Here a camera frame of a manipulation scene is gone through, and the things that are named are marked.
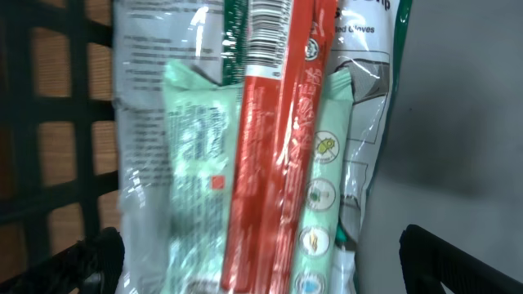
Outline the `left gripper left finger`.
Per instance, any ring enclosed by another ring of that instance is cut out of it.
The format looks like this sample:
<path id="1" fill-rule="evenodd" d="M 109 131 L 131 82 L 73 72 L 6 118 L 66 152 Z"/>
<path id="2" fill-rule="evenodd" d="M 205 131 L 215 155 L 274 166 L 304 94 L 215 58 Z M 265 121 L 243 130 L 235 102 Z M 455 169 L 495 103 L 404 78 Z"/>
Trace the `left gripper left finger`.
<path id="1" fill-rule="evenodd" d="M 114 227 L 1 283 L 2 294 L 114 294 L 123 272 L 125 247 Z"/>

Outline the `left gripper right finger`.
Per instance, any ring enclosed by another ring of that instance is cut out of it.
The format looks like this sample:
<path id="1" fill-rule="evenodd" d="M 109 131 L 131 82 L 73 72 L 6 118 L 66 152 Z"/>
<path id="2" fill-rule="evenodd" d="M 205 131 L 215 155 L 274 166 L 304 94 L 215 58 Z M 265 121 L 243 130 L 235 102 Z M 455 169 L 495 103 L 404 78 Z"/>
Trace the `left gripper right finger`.
<path id="1" fill-rule="evenodd" d="M 418 225 L 400 236 L 400 263 L 408 294 L 522 294 L 522 283 Z"/>

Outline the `red stick packet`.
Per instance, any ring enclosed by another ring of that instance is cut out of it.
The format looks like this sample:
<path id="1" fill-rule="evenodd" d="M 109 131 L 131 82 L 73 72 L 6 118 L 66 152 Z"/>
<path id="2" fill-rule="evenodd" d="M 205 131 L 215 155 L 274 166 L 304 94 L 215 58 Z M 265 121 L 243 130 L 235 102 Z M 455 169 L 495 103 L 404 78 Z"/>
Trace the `red stick packet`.
<path id="1" fill-rule="evenodd" d="M 286 293 L 336 0 L 254 1 L 221 289 Z"/>

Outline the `mint green wipes packet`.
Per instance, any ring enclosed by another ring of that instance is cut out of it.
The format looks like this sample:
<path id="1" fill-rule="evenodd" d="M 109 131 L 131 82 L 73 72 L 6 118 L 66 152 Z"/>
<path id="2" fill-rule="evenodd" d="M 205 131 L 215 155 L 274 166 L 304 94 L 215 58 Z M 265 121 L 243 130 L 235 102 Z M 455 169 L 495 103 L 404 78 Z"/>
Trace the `mint green wipes packet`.
<path id="1" fill-rule="evenodd" d="M 329 290 L 353 103 L 348 69 L 324 82 L 306 202 L 293 258 L 291 293 Z M 163 292 L 217 293 L 230 215 L 241 84 L 219 87 L 173 61 L 164 75 L 172 175 L 169 266 Z"/>

